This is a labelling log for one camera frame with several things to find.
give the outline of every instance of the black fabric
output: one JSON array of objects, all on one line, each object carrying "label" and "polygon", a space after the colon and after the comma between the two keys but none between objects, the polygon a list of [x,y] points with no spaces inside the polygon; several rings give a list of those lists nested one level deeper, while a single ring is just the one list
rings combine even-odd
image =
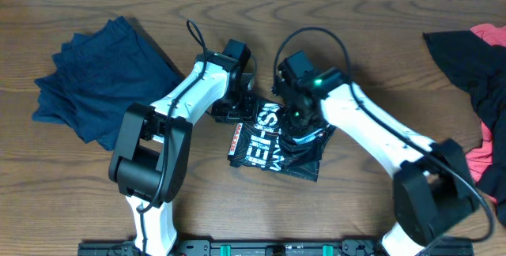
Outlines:
[{"label": "black fabric", "polygon": [[[468,92],[474,111],[493,133],[493,164],[477,186],[506,201],[506,48],[489,46],[471,31],[424,34],[436,64],[451,83]],[[500,205],[499,210],[506,209]]]},{"label": "black fabric", "polygon": [[74,34],[53,61],[56,72],[35,80],[40,107],[32,119],[66,124],[106,150],[114,149],[128,106],[149,105],[181,82],[123,17],[92,36]]},{"label": "black fabric", "polygon": [[323,150],[335,127],[320,129],[309,141],[298,145],[280,145],[278,110],[281,105],[259,97],[258,108],[255,123],[237,125],[228,152],[230,166],[257,167],[316,182]]}]

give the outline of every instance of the dark blue fabric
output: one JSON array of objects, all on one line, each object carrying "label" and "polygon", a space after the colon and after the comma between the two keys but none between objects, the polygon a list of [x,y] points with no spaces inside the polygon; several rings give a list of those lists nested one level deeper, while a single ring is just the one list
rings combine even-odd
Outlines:
[{"label": "dark blue fabric", "polygon": [[182,81],[123,17],[92,36],[74,34],[53,61],[56,72],[35,80],[33,120],[64,123],[106,150],[114,149],[128,106],[149,105]]}]

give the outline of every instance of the wooden table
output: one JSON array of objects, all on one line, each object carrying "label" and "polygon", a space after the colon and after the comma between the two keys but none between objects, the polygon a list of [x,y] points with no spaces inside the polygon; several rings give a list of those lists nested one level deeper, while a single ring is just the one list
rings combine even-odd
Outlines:
[{"label": "wooden table", "polygon": [[[108,179],[111,153],[84,144],[67,126],[33,122],[33,80],[55,71],[51,55],[74,32],[96,32],[108,19],[135,18],[182,73],[201,51],[186,30],[196,20],[222,50],[247,42],[259,60],[259,94],[272,98],[271,67],[281,41],[297,28],[327,27],[346,43],[356,80],[393,116],[436,141],[479,146],[469,96],[450,84],[421,34],[506,24],[506,0],[0,0],[0,254],[72,255],[82,240],[134,235],[130,207]],[[305,49],[322,68],[343,66],[328,38],[304,34],[283,52]],[[395,222],[391,181],[355,141],[337,131],[317,183],[255,168],[231,168],[233,126],[207,116],[196,124],[188,173],[175,201],[182,233],[215,239],[380,237]],[[475,213],[452,232],[478,237]],[[506,232],[475,245],[477,255],[506,254]]]}]

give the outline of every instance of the wood grain surface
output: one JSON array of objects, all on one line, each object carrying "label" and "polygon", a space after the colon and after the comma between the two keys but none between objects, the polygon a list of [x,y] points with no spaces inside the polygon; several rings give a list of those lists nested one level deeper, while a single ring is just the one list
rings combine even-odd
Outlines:
[{"label": "wood grain surface", "polygon": [[[423,32],[506,24],[506,0],[1,0],[0,254],[72,255],[83,240],[135,233],[130,207],[109,181],[111,153],[84,144],[67,126],[33,122],[33,80],[55,71],[51,55],[74,32],[129,18],[188,74],[200,47],[185,20],[198,22],[207,45],[247,42],[259,60],[258,94],[273,98],[271,70],[281,41],[297,28],[336,32],[349,49],[358,83],[385,110],[436,141],[480,145],[469,96],[439,71]],[[342,66],[328,38],[303,34],[284,55],[305,49],[322,68]],[[203,116],[191,142],[187,177],[175,201],[176,228],[215,239],[380,237],[395,222],[391,181],[355,141],[337,131],[312,183],[226,160],[233,126]],[[480,211],[451,233],[477,237]],[[476,244],[476,255],[505,255],[506,232]]]}]

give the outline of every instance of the tabletop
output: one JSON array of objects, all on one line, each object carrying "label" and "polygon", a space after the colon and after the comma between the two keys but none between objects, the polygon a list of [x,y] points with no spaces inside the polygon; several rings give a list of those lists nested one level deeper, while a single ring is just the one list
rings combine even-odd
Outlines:
[{"label": "tabletop", "polygon": [[[84,144],[67,126],[33,122],[33,80],[55,71],[51,55],[74,32],[91,33],[126,17],[183,74],[201,48],[185,20],[195,20],[207,46],[247,43],[259,61],[256,92],[270,94],[274,55],[304,26],[322,26],[346,44],[354,79],[399,121],[465,150],[481,143],[469,96],[433,62],[423,32],[506,23],[506,0],[0,0],[0,254],[72,255],[85,240],[134,236],[132,212],[108,179],[111,152]],[[304,49],[316,66],[343,67],[328,38],[303,34],[283,51]],[[214,239],[379,238],[395,222],[391,180],[354,140],[337,130],[317,183],[232,168],[234,126],[202,116],[196,123],[183,187],[174,201],[180,233]],[[450,234],[486,232],[482,211]],[[497,226],[476,255],[506,254]]]}]

